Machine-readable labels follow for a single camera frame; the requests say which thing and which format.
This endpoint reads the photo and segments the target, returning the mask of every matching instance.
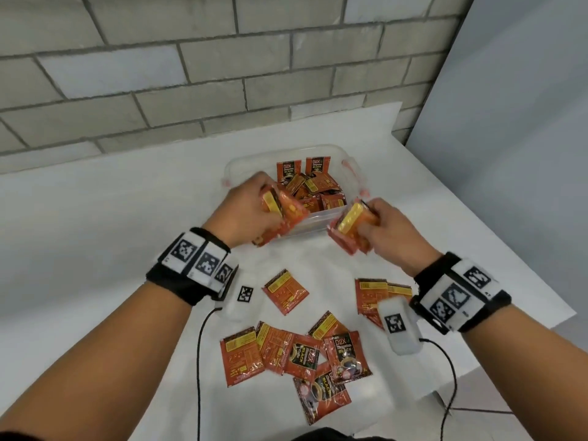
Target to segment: white plastic box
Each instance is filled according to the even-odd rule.
[[[290,150],[277,150],[233,159],[224,168],[223,186],[227,190],[235,187],[257,171],[264,171],[277,181],[276,164],[278,162],[300,159],[302,160],[302,171],[304,171],[307,157],[320,156],[331,157],[329,174],[341,186],[348,203],[355,198],[369,198],[369,190],[364,175],[355,159],[350,157],[341,147],[331,144]],[[338,207],[336,209],[312,213],[283,238],[324,230],[331,221],[341,214],[341,210]]]

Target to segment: brick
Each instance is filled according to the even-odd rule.
[[[110,44],[235,33],[232,0],[90,0]]]
[[[431,0],[347,0],[345,23],[367,23],[422,17]]]
[[[446,51],[458,23],[457,19],[444,19],[388,24],[379,57]]]
[[[329,96],[332,69],[313,69],[245,80],[250,110]]]
[[[367,94],[365,106],[380,105],[382,103],[402,102],[402,108],[411,108],[422,105],[424,98],[429,93],[431,85],[402,86],[384,91],[375,91]]]
[[[406,74],[405,83],[418,83],[420,81],[434,81],[445,63],[447,54],[435,54],[432,56],[413,57]]]
[[[192,122],[123,134],[113,138],[103,138],[99,139],[98,143],[105,152],[114,153],[157,144],[167,144],[178,140],[201,138],[203,135],[200,123]]]
[[[359,93],[400,85],[408,62],[407,58],[397,58],[361,65],[339,66],[334,74],[333,94]]]
[[[408,140],[408,136],[410,136],[410,132],[412,128],[405,128],[403,130],[396,130],[392,132],[392,135],[400,142],[402,145],[406,145],[406,141]]]
[[[348,97],[335,97],[334,99],[321,100],[320,102],[293,105],[290,107],[292,120],[323,115],[325,113],[332,113],[333,111],[361,108],[364,105],[365,96],[365,94],[360,94]]]
[[[0,55],[101,44],[81,0],[0,0]]]
[[[292,66],[306,68],[375,58],[381,35],[381,26],[296,33]]]
[[[49,149],[14,153],[0,157],[0,173],[47,167],[100,154],[100,150],[91,142],[77,142]]]
[[[0,122],[0,153],[22,150],[25,146]]]
[[[467,11],[472,0],[435,0],[430,16],[459,15]]]
[[[288,122],[288,108],[253,111],[242,115],[225,116],[224,118],[204,121],[207,134],[224,133],[247,128],[263,127],[273,123]]]
[[[290,36],[239,37],[181,44],[190,80],[254,76],[290,68]]]
[[[343,0],[236,0],[239,32],[338,24]]]
[[[6,111],[0,116],[32,147],[145,127],[130,95]]]
[[[151,46],[40,59],[70,99],[186,83],[175,46]]]
[[[402,110],[400,113],[398,113],[398,117],[396,118],[396,123],[394,123],[394,126],[392,127],[392,131],[413,127],[416,123],[416,120],[419,118],[421,110],[421,107]]]
[[[59,99],[61,96],[57,94],[32,58],[0,60],[0,108],[13,108]]]
[[[137,94],[151,125],[186,122],[245,110],[241,81],[217,81]]]

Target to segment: brick wall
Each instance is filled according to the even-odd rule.
[[[471,0],[0,0],[0,173],[402,101]]]

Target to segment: hand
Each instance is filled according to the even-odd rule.
[[[368,205],[379,215],[380,225],[361,223],[357,231],[368,239],[380,257],[414,277],[443,255],[423,238],[400,210],[382,198],[373,199]]]
[[[202,228],[231,248],[253,241],[268,229],[278,228],[282,217],[276,212],[264,212],[259,195],[263,186],[274,184],[267,173],[257,172],[229,191]]]

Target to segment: white countertop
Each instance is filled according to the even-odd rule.
[[[232,158],[278,148],[334,143],[355,157],[373,196],[399,207],[434,246],[477,261],[524,311],[548,327],[574,315],[459,199],[391,135],[399,104],[332,113],[212,138],[108,155],[0,176],[0,412],[57,357],[121,303],[158,251],[201,223],[222,198]],[[383,332],[358,316],[353,278],[410,279],[377,258],[349,257],[326,234],[264,248],[240,248],[249,269],[287,267],[311,295],[286,317],[266,300],[261,318],[306,333],[327,310],[360,332],[374,372],[348,385],[352,404],[316,426],[355,433],[394,406],[451,380],[434,347],[395,356]],[[193,439],[196,341],[208,299],[188,321],[151,406],[132,439]],[[438,341],[462,376],[478,367],[458,334]],[[263,373],[226,388],[219,340],[243,329],[213,316],[201,348],[202,438],[288,440],[309,430],[288,375]]]

